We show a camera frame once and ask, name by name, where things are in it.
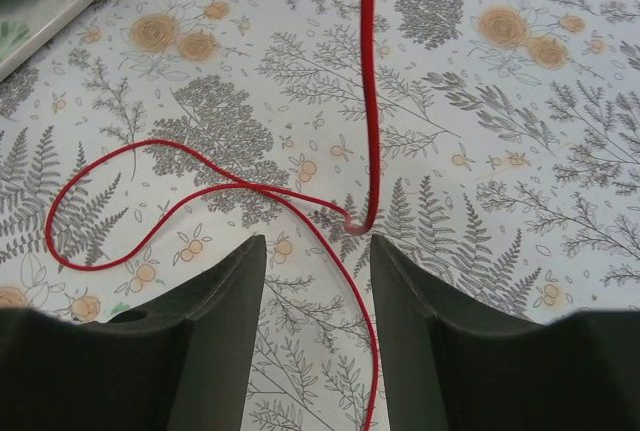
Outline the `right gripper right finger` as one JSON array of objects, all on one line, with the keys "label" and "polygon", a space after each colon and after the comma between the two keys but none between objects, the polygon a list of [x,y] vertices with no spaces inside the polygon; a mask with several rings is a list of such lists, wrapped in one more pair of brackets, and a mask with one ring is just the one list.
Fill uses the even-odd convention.
[{"label": "right gripper right finger", "polygon": [[546,325],[485,305],[371,239],[371,283],[394,430],[635,430],[639,315]]}]

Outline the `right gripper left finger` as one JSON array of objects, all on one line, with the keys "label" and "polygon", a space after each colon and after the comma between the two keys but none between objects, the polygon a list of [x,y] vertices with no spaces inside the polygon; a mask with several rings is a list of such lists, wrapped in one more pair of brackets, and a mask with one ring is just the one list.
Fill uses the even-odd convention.
[{"label": "right gripper left finger", "polygon": [[5,430],[237,430],[266,270],[247,239],[171,291],[106,323],[1,311]]}]

